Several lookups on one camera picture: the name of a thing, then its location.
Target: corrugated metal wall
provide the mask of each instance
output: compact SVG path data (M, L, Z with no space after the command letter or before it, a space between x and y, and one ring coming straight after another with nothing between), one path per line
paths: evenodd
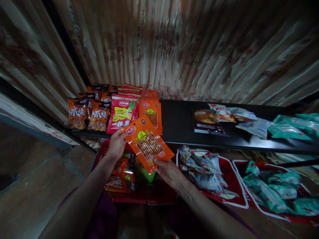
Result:
M303 1L54 2L93 84L279 106L319 88L317 21Z

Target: hand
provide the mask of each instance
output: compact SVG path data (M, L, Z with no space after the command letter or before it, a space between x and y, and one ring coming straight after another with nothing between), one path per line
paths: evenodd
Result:
M124 147L126 144L125 137L127 136L127 132L121 133L119 129L111 136L111 141L109 145L109 149L107 150L105 156L103 158L107 158L112 160L112 162L117 162L120 157L123 155Z
M172 160L165 162L154 159L154 162L158 165L158 168L155 169L155 171L175 190L178 189L181 186L182 181L186 179Z

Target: orange snack package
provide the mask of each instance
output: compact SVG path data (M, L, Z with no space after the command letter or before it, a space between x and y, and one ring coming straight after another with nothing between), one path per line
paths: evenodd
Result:
M162 114L161 106L158 102L141 102L139 108L139 116L146 116L153 126L162 135Z
M157 169L154 158L169 161L174 157L174 153L165 144L158 131L145 116L139 117L127 127L121 129L121 131L128 132L125 139L140 159L148 174Z
M106 122L110 114L110 103L94 101L92 106L92 116L87 126L88 130L106 131Z
M85 129L88 99L68 98L69 117L67 128Z

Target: green snack packet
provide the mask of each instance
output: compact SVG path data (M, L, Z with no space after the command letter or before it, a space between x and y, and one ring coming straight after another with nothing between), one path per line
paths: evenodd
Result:
M274 213L294 214L294 211L285 204L278 193L271 189L260 178L256 177L254 174L250 174L243 180L254 191L254 193L259 196L270 211Z
M268 186L275 190L283 200L297 198L297 190L293 187L273 184L269 184Z
M319 124L319 114L318 113L312 113L312 114L295 114L297 118L303 119L303 120L309 120L313 121L317 124Z
M298 215L316 216L319 215L319 199L300 198L293 201L293 209Z
M247 169L245 171L246 174L251 174L253 173L255 176L258 176L260 171L259 168L256 166L254 161L249 161L249 164L247 166Z
M301 182L301 176L299 173L292 171L286 173L277 173L268 178L268 184L287 185L291 184L295 187L299 187Z
M302 140L312 140L303 132L289 124L275 124L269 126L268 131L272 133L272 138L293 138Z
M297 129L304 130L309 135L319 138L319 124L312 121L284 115L278 115L273 121L278 124L287 123Z

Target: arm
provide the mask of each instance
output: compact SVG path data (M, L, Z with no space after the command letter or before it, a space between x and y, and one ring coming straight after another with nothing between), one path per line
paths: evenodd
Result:
M171 160L168 162L155 160L155 163L159 166L156 171L161 178L177 191L211 236L255 238L244 225L205 197Z
M123 154L126 136L127 133L121 134L120 130L112 135L106 155L53 215L40 238L80 238L83 236L115 163Z

